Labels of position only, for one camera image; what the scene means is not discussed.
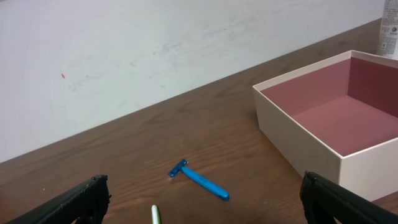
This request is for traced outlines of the white lotion tube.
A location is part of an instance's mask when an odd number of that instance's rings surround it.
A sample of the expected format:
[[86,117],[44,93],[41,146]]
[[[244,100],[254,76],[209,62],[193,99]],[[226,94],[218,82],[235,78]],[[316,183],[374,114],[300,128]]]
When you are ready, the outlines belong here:
[[397,0],[385,0],[377,54],[397,60]]

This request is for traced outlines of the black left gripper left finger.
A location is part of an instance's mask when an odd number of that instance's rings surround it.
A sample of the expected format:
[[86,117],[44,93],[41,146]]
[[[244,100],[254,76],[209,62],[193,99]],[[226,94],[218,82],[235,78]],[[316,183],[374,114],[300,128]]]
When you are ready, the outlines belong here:
[[19,223],[97,223],[106,215],[111,195],[107,175],[96,175],[35,209],[11,220]]

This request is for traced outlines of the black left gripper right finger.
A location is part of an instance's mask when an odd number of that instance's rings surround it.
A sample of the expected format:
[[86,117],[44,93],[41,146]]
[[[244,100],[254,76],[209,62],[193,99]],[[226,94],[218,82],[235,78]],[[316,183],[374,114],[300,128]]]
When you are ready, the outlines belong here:
[[397,215],[315,172],[306,171],[300,188],[308,224],[397,223]]

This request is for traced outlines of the blue disposable razor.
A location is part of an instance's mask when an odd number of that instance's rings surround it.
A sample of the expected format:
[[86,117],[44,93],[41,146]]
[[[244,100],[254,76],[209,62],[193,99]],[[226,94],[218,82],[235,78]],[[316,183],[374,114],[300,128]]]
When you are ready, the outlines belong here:
[[196,182],[198,185],[201,185],[204,189],[211,192],[215,196],[219,197],[224,201],[229,201],[229,193],[222,189],[220,186],[212,183],[208,179],[204,178],[204,176],[198,174],[194,170],[191,170],[187,167],[188,161],[186,159],[182,159],[169,173],[168,176],[173,179],[180,172],[184,173],[189,179]]

